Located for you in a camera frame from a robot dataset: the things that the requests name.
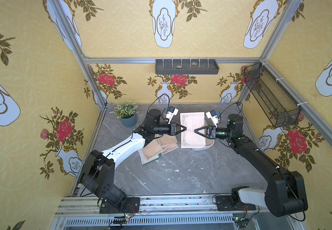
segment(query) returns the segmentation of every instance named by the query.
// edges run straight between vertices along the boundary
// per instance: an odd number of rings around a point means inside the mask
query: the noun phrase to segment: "gray marble table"
[[[212,109],[222,112],[228,104],[172,104],[179,113],[208,112]],[[108,105],[95,150],[103,151],[129,137],[144,120],[149,104],[137,108],[137,124],[127,128],[122,125],[112,111],[114,104]],[[154,104],[151,108],[163,110],[164,104]],[[226,125],[228,115],[237,113],[236,105],[228,108],[221,116]],[[180,122],[180,115],[173,121]],[[115,170],[114,184],[128,195],[150,194],[201,194],[229,193],[238,186],[264,189],[267,183],[262,175],[243,157],[225,147],[218,140],[208,150],[194,151],[180,148],[180,135],[177,135],[179,148],[142,165],[138,152],[125,159]]]

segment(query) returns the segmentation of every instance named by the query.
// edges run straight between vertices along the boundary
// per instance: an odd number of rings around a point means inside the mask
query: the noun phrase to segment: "zip tie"
[[[299,105],[302,105],[302,104],[305,104],[305,103],[308,103],[308,102],[302,102],[302,103],[299,103],[299,104],[296,104],[296,105],[299,107]]]

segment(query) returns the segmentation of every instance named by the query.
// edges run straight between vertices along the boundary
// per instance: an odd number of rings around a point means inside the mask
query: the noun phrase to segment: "black metal basket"
[[[296,123],[301,108],[261,63],[248,66],[245,83],[274,127]]]

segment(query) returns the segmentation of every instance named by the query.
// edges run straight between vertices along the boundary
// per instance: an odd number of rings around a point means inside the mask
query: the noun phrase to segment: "blue pot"
[[[121,123],[126,127],[132,127],[136,125],[136,114],[129,118],[120,118]]]

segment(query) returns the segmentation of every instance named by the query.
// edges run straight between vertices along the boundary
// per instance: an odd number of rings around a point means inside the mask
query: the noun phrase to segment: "stack of papers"
[[[166,154],[178,148],[176,136],[163,135],[152,140],[147,146],[138,150],[142,164],[151,162],[159,157],[159,154]]]
[[[182,148],[206,146],[206,138],[194,132],[194,130],[205,126],[204,112],[180,113],[180,123],[187,127],[187,130],[182,132]]]

